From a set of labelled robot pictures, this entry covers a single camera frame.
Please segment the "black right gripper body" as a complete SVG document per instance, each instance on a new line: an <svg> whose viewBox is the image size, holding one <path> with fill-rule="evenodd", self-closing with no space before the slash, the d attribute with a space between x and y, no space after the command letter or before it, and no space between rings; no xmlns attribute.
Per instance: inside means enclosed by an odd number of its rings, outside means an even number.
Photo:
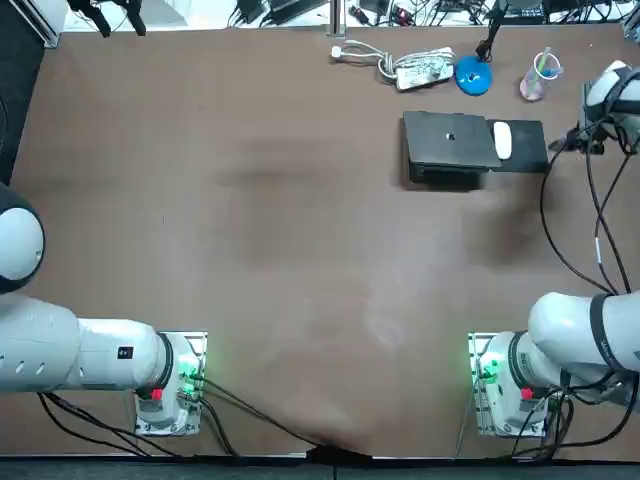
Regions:
<svg viewBox="0 0 640 480"><path fill-rule="evenodd" d="M609 138L602 120L579 121L576 134L576 150L580 153L603 153L605 142Z"/></svg>

